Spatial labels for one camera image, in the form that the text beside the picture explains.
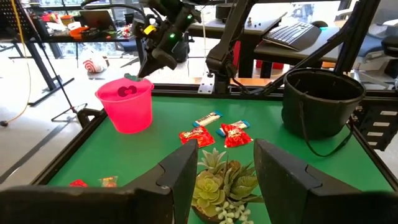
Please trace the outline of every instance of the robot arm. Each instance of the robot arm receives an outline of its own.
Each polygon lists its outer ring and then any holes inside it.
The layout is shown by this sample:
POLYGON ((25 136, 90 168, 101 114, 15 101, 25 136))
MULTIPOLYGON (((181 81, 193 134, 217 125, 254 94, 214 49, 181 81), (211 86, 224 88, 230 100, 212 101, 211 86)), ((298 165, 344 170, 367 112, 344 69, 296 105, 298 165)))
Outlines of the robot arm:
MULTIPOLYGON (((192 1, 196 4, 205 4, 207 0, 192 1)), ((218 45, 210 50, 206 64, 210 73, 216 75, 216 90, 225 93, 229 79, 234 76, 234 68, 231 49, 242 33, 244 23, 251 8, 258 0, 238 0, 236 7, 231 10, 229 19, 225 25, 225 32, 218 45)), ((139 27, 135 29, 136 36, 146 38, 147 57, 141 66, 138 77, 142 78, 164 66, 175 69, 177 62, 171 56, 172 50, 188 27, 195 21, 201 22, 200 12, 193 6, 184 4, 179 0, 169 1, 163 5, 159 0, 143 0, 141 3, 156 9, 166 20, 158 27, 139 27)))

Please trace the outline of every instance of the bucket handle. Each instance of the bucket handle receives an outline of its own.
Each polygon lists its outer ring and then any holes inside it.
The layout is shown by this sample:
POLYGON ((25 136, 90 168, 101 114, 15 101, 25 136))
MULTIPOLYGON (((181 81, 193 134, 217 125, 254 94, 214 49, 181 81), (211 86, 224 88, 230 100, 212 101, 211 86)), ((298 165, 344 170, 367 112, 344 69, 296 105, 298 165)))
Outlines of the bucket handle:
POLYGON ((331 156, 334 153, 338 152, 340 149, 343 148, 343 146, 345 146, 347 144, 348 140, 351 138, 351 136, 353 135, 353 131, 354 131, 354 122, 353 122, 351 116, 349 117, 349 134, 347 135, 347 137, 345 137, 344 140, 333 151, 329 152, 328 154, 321 155, 321 154, 317 153, 311 146, 310 141, 307 136, 307 129, 305 127, 305 122, 304 122, 304 103, 302 101, 300 101, 299 105, 300 105, 300 119, 301 119, 304 140, 305 140, 305 143, 307 143, 307 146, 312 151, 312 153, 314 153, 315 155, 320 156, 320 157, 328 157, 328 156, 331 156))

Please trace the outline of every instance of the green tabletop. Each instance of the green tabletop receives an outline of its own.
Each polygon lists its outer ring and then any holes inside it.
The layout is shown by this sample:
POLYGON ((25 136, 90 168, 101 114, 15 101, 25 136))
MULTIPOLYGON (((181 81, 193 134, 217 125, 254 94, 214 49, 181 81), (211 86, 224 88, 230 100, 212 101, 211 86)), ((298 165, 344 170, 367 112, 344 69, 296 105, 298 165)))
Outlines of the green tabletop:
MULTIPOLYGON (((216 134, 221 123, 229 124, 246 119, 251 124, 246 132, 253 139, 266 139, 360 190, 392 191, 387 180, 354 137, 334 156, 317 157, 309 151, 303 140, 284 129, 281 109, 282 103, 279 101, 153 97, 154 121, 147 130, 134 135, 120 134, 106 118, 49 185, 68 186, 76 179, 83 179, 89 186, 100 186, 98 179, 116 175, 119 177, 118 185, 122 186, 154 167, 178 148, 181 145, 179 132, 190 131, 194 120, 218 110, 224 116, 206 127, 213 133, 216 143, 204 147, 204 150, 211 151, 215 147, 219 151, 227 150, 230 159, 237 159, 243 164, 252 161, 253 142, 225 149, 224 139, 216 134)), ((312 144, 319 153, 326 154, 347 134, 348 128, 344 128, 334 138, 313 141, 312 144)), ((255 193, 259 194, 260 190, 256 189, 255 193)), ((252 203, 249 208, 255 223, 270 223, 265 205, 252 203)), ((201 221, 191 212, 188 223, 201 221)))

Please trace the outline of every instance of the pink bucket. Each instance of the pink bucket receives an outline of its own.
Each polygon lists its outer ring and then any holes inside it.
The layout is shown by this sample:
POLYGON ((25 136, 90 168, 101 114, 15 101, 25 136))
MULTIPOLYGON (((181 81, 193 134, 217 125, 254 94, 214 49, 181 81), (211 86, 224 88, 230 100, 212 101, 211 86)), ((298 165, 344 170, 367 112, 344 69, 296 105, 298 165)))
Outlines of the pink bucket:
POLYGON ((152 123, 153 89, 149 80, 135 82, 121 78, 101 86, 95 96, 102 102, 117 131, 134 134, 152 123))

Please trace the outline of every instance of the black plastic bucket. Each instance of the black plastic bucket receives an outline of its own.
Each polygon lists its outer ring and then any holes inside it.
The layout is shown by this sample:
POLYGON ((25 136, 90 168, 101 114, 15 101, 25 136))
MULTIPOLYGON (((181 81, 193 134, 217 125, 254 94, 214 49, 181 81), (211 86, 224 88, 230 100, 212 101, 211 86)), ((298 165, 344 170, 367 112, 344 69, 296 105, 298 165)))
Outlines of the black plastic bucket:
POLYGON ((284 83, 284 126, 307 144, 309 139, 338 134, 365 97, 362 84, 328 70, 293 70, 285 75, 284 83))

